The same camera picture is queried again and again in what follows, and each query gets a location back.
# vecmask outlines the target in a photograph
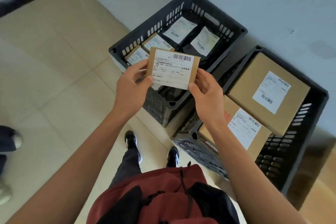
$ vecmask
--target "white wall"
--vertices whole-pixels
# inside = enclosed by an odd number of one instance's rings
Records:
[[[170,0],[98,0],[134,29]],[[336,0],[210,0],[249,33],[237,52],[261,43],[326,88],[320,128],[336,135]]]

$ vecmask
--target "hand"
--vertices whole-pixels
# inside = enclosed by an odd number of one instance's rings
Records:
[[[138,82],[146,74],[147,64],[148,59],[145,59],[128,67],[117,82],[117,91],[111,112],[123,119],[125,123],[140,110],[145,102],[147,90],[153,82],[151,75]]]
[[[207,128],[212,124],[226,124],[223,90],[211,74],[199,68],[195,83],[189,84],[189,90],[195,98],[197,114]]]

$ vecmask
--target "basket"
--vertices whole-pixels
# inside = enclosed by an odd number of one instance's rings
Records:
[[[159,33],[162,29],[174,23],[183,13],[190,12],[196,17],[208,19],[216,28],[214,34],[226,42],[225,51],[207,69],[207,72],[212,73],[230,53],[233,46],[247,33],[247,29],[208,0],[172,0],[135,30],[111,46],[109,52],[112,59],[124,72],[128,67],[124,57],[133,48],[144,42],[155,32]],[[170,94],[172,99],[167,101],[162,96],[163,92],[164,94]],[[159,90],[149,88],[143,108],[163,127],[166,127],[190,98],[191,94],[187,90],[166,86],[162,86]]]
[[[310,90],[284,136],[270,135],[255,163],[283,194],[296,173],[317,121],[329,98],[328,92],[293,66],[266,48],[256,46],[218,81],[227,94],[234,83],[253,60],[262,52],[271,60],[310,86]],[[194,109],[172,137],[172,141],[185,150],[197,162],[215,173],[228,178],[216,151],[208,147],[198,134],[202,125]]]

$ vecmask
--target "black sneaker with white stripes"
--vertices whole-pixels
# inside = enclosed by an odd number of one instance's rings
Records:
[[[180,154],[178,149],[174,146],[170,148],[167,156],[167,167],[177,167],[179,164]]]
[[[136,148],[138,150],[138,160],[139,160],[139,164],[142,161],[142,156],[139,152],[138,149],[138,139],[135,136],[135,134],[132,131],[127,131],[125,134],[125,143],[126,143],[126,147],[127,149],[131,149],[131,148]]]

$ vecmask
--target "foot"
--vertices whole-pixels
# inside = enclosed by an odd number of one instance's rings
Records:
[[[170,148],[167,156],[167,167],[177,167],[179,164],[180,154],[178,149],[174,146]]]
[[[0,205],[7,203],[11,197],[11,188],[0,180]]]
[[[12,139],[14,141],[16,149],[18,149],[23,143],[22,136],[20,135],[18,131],[15,131],[15,134],[12,136]]]
[[[127,149],[136,148],[138,150],[138,159],[139,159],[139,164],[140,164],[141,161],[142,161],[142,156],[141,156],[141,154],[139,152],[139,149],[138,149],[138,139],[132,131],[127,131],[126,132],[125,143],[126,143]]]

